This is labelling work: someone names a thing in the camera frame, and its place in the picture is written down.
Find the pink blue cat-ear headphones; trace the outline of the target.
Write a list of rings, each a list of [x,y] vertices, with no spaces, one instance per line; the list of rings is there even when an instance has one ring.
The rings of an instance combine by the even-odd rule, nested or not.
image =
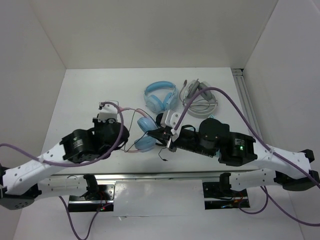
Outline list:
[[[132,154],[145,153],[152,150],[155,147],[157,140],[155,138],[148,136],[147,132],[151,130],[156,130],[158,128],[155,120],[145,110],[141,108],[120,107],[121,112],[129,111],[129,110],[133,111],[133,115],[131,118],[132,122],[133,122],[135,113],[139,113],[142,115],[142,117],[140,117],[137,120],[137,125],[142,130],[143,135],[140,138],[136,139],[134,143],[128,148],[126,148],[126,145],[124,144],[121,150],[125,153],[132,153]]]

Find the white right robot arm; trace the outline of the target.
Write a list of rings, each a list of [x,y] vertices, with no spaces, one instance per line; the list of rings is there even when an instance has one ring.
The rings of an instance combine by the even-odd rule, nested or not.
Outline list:
[[[203,120],[198,130],[182,126],[178,137],[173,132],[173,128],[166,126],[148,131],[147,135],[165,144],[172,152],[182,149],[207,157],[218,155],[221,164],[257,168],[222,173],[218,190],[223,196],[261,186],[281,186],[287,191],[300,192],[320,185],[319,173],[310,166],[314,154],[309,149],[292,152],[272,147],[250,135],[231,132],[228,124],[214,118]]]

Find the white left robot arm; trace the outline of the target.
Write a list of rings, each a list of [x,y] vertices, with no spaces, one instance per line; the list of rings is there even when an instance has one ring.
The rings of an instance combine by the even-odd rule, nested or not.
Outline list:
[[[30,206],[37,200],[57,196],[78,196],[92,200],[100,195],[92,173],[56,176],[65,168],[88,165],[107,159],[128,141],[128,129],[120,122],[95,123],[90,129],[77,129],[52,149],[15,168],[0,168],[0,204],[8,210]]]

